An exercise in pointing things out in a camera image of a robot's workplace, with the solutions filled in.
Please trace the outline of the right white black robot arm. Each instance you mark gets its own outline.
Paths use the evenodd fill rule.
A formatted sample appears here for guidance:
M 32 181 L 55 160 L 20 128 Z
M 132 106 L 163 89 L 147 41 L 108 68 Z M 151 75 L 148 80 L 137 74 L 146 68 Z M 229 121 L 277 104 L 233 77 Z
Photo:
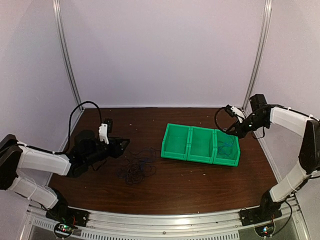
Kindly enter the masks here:
M 275 126 L 283 133 L 283 137 L 293 137 L 293 140 L 287 140 L 286 143 L 296 147 L 294 152 L 297 160 L 291 164 L 292 169 L 262 195 L 256 216 L 266 221 L 287 197 L 298 192 L 320 170 L 320 120 L 290 107 L 267 103 L 263 94 L 251 96 L 249 103 L 251 112 L 248 114 L 236 106 L 223 107 L 230 117 L 235 118 L 235 122 L 223 130 L 225 134 L 242 139 L 258 129 Z

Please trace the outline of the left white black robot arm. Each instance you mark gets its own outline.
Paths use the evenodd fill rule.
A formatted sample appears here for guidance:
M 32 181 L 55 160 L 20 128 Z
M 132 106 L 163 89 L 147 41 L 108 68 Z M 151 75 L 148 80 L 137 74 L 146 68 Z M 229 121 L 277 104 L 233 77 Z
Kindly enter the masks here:
M 62 194 L 18 171 L 33 169 L 77 178 L 97 162 L 120 157 L 129 143 L 128 138 L 96 137 L 93 131 L 83 130 L 74 138 L 70 152 L 53 152 L 19 142 L 15 135 L 8 134 L 0 143 L 0 188 L 39 203 L 61 222 L 67 222 L 72 211 Z

